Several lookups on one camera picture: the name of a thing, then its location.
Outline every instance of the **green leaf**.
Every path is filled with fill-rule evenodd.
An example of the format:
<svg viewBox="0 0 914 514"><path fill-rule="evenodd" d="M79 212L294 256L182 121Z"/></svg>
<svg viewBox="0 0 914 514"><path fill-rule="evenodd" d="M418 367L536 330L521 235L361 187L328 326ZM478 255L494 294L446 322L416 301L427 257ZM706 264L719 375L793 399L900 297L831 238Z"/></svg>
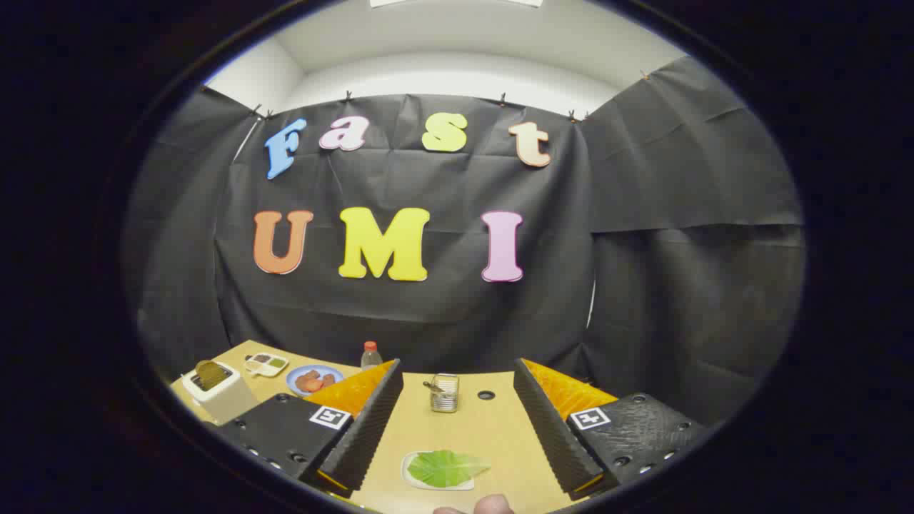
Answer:
<svg viewBox="0 0 914 514"><path fill-rule="evenodd" d="M429 486L451 487L459 486L490 467L472 455L439 450L417 455L407 471Z"/></svg>

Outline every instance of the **blue plate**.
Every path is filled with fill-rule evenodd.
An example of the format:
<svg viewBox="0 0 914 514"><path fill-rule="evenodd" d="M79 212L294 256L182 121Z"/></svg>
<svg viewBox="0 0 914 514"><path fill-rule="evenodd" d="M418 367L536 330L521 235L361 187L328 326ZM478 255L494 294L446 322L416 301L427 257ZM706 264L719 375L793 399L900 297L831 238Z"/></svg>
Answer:
<svg viewBox="0 0 914 514"><path fill-rule="evenodd" d="M297 387L295 387L295 380L298 379L299 377L301 377L303 374L307 373L308 371L311 371L312 369L314 371L317 371L318 373L320 373L321 378L323 378L324 375L329 373L334 376L334 378L336 379L337 382L343 381L343 375L340 374L340 372L337 371L336 369L330 368L329 366L313 365L313 366L300 366L298 368L290 370L289 374L286 375L286 385L289 386L289 389L291 389L292 392L294 392L295 394L297 394L299 396L303 396L303 397L311 396L310 392L302 391L302 390L298 389Z"/></svg>

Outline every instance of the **table surface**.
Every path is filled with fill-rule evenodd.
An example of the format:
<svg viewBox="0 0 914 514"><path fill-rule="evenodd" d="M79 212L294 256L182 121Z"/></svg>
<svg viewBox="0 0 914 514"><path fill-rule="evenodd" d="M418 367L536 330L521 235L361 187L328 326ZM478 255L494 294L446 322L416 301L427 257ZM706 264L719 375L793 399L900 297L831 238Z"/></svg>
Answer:
<svg viewBox="0 0 914 514"><path fill-rule="evenodd" d="M244 370L244 358L266 351L283 356L289 366L279 375L266 378L242 371L254 397L263 402L280 392L290 392L285 383L290 369L323 364L337 369L344 377L360 371L358 367L310 359L255 341L244 343L216 356L231 367ZM403 392L390 415L365 482L351 500L379 512L398 514L431 514L437 507L454 507L473 512L476 500L502 493L512 509L521 513L551 512L572 503L561 491L546 454L539 444L533 425L514 390L514 372L460 375L460 397L457 412L433 412L429 390L422 386L431 374L403 373ZM172 391L200 420L212 417L191 401L190 393L178 379ZM479 391L491 391L495 397L482 400ZM400 473L403 457L412 452L448 449L480 457L492 468L475 478L471 491L431 491L410 486Z"/></svg>

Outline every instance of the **hand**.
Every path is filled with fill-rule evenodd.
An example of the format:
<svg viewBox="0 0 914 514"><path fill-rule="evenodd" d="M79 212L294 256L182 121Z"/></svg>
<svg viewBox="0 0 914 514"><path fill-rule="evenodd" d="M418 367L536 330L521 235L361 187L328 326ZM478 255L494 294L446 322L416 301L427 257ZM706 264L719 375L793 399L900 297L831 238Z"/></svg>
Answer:
<svg viewBox="0 0 914 514"><path fill-rule="evenodd" d="M438 507L431 514L464 514L450 507ZM489 495L476 502L473 514L514 514L505 495Z"/></svg>

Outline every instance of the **white box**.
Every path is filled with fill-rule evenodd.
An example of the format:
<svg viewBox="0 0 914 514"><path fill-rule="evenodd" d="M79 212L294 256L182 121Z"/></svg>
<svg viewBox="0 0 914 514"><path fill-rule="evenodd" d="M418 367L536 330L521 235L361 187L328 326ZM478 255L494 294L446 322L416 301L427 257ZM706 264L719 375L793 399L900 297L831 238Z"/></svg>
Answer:
<svg viewBox="0 0 914 514"><path fill-rule="evenodd" d="M194 383L194 378L197 377L195 370L187 373L181 379L181 383L190 393L194 403L209 412L213 417L213 423L221 425L253 409L259 402L241 378L241 373L222 362L217 361L216 364L224 371L228 371L229 375L209 391L203 391Z"/></svg>

